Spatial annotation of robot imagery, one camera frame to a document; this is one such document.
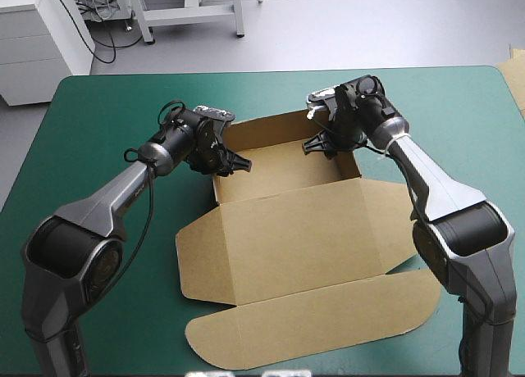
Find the white table frame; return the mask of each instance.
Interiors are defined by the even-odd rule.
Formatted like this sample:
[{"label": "white table frame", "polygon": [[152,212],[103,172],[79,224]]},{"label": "white table frame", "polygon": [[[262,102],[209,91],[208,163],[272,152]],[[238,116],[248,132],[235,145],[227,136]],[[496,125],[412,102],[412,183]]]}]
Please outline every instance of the white table frame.
[{"label": "white table frame", "polygon": [[244,22],[241,0],[233,4],[202,6],[203,0],[185,0],[183,8],[148,10],[144,0],[131,0],[140,31],[146,43],[154,43],[153,27],[187,25],[235,18],[238,37],[244,37]]}]

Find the white zip tie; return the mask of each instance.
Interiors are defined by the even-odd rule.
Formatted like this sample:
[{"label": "white zip tie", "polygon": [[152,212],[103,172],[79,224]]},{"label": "white zip tie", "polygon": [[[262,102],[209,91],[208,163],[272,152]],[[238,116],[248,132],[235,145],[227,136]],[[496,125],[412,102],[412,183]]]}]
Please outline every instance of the white zip tie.
[{"label": "white zip tie", "polygon": [[409,133],[401,133],[401,134],[394,135],[392,137],[392,139],[386,144],[385,150],[383,150],[383,154],[381,154],[381,156],[379,158],[377,158],[377,160],[382,160],[383,158],[385,158],[386,154],[388,153],[388,149],[390,149],[390,146],[392,146],[392,143],[394,143],[395,141],[397,141],[398,139],[401,139],[403,137],[410,137],[410,138],[412,138]]}]

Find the cardboard flap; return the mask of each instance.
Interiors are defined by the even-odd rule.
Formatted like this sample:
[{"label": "cardboard flap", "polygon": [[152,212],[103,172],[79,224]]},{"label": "cardboard flap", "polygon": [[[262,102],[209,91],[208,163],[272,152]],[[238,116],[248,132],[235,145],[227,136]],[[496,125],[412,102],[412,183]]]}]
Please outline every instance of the cardboard flap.
[{"label": "cardboard flap", "polygon": [[206,362],[251,369],[404,334],[430,317],[440,288],[429,270],[381,275],[197,318],[185,334]]},{"label": "cardboard flap", "polygon": [[188,225],[176,236],[180,288],[188,298],[235,304],[221,208]]},{"label": "cardboard flap", "polygon": [[183,293],[243,305],[384,274],[415,254],[411,209],[367,179],[223,204],[178,234]]}]

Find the black cable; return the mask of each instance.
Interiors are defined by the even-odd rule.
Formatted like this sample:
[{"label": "black cable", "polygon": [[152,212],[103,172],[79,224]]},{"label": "black cable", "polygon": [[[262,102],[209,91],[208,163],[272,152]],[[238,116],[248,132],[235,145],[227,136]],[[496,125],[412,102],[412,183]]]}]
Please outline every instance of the black cable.
[{"label": "black cable", "polygon": [[[95,10],[93,7],[90,7],[88,6],[87,4],[83,4],[82,2],[75,2],[75,4],[78,6],[78,7],[83,7],[83,9],[81,9],[82,11],[82,14],[85,14],[86,12],[96,12],[97,10]],[[111,34],[111,32],[107,29],[107,26],[104,24],[104,27],[106,28],[106,31],[108,33],[108,35]],[[106,48],[116,48],[116,49],[122,49],[122,48],[130,48],[130,47],[133,47],[134,45],[136,45],[137,43],[140,42],[140,40],[142,39],[142,35],[140,35],[135,41],[133,41],[132,43],[127,43],[125,45],[108,45],[107,43],[103,43],[103,42],[100,42],[98,41],[97,39],[95,39],[93,36],[91,37],[91,39],[99,44],[99,45],[102,45],[103,47],[106,47]]]},{"label": "black cable", "polygon": [[148,187],[149,187],[148,218],[146,219],[146,222],[144,223],[144,227],[142,228],[142,233],[140,234],[139,240],[137,241],[137,244],[135,245],[133,252],[130,254],[130,257],[128,258],[128,261],[126,261],[124,266],[119,270],[118,274],[111,281],[111,283],[109,283],[106,286],[106,288],[102,291],[102,293],[97,298],[97,301],[94,304],[98,303],[107,293],[109,293],[112,290],[112,288],[115,287],[116,283],[118,283],[118,281],[126,273],[126,271],[130,267],[135,257],[137,257],[137,254],[139,253],[140,248],[142,247],[142,244],[144,243],[144,239],[146,238],[146,235],[148,234],[149,225],[151,224],[153,213],[155,212],[155,193],[153,189],[153,185],[154,185],[153,180],[155,179],[155,171],[154,171],[153,166],[149,164],[147,164],[147,166],[148,166]]},{"label": "black cable", "polygon": [[126,45],[115,45],[114,47],[112,45],[107,45],[106,43],[101,43],[100,41],[98,41],[97,39],[91,37],[91,39],[99,44],[99,45],[102,45],[103,47],[106,47],[106,48],[116,48],[116,49],[122,49],[122,48],[131,48],[132,46],[136,45],[137,43],[140,42],[140,40],[142,39],[142,35],[140,35],[134,42],[132,43],[128,43]]},{"label": "black cable", "polygon": [[115,48],[115,43],[113,42],[113,36],[111,34],[111,32],[109,30],[107,30],[107,33],[109,35],[109,39],[111,40],[112,42],[112,45],[113,45],[113,58],[111,60],[104,60],[100,57],[98,57],[94,51],[91,50],[91,48],[89,47],[88,43],[85,42],[85,38],[84,36],[82,35],[82,33],[80,32],[80,29],[79,29],[79,26],[76,24],[75,22],[75,19],[73,18],[73,15],[70,13],[69,9],[67,8],[66,4],[64,3],[63,0],[58,0],[62,6],[64,7],[64,9],[66,10],[67,12],[67,15],[69,16],[69,18],[71,19],[71,21],[73,22],[73,25],[75,26],[75,29],[76,29],[76,32],[79,34],[80,36],[80,39],[82,39],[82,42],[84,43],[85,47],[88,49],[88,51],[94,56],[95,59],[97,59],[98,61],[104,63],[104,64],[112,64],[115,60],[116,60],[116,48]]}]

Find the gray floor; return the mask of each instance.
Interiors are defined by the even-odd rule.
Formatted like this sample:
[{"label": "gray floor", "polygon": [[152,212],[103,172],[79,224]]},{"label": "gray floor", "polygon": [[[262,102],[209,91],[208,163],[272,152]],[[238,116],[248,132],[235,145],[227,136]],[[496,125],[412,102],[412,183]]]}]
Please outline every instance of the gray floor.
[{"label": "gray floor", "polygon": [[[151,8],[182,0],[147,0]],[[227,0],[209,0],[219,3]],[[157,28],[156,43],[118,51],[93,74],[494,65],[525,48],[525,0],[244,0],[246,36],[232,22]],[[113,29],[118,43],[137,37]],[[106,40],[99,26],[94,36]],[[101,57],[111,51],[98,49]],[[0,207],[45,113],[0,100]]]}]

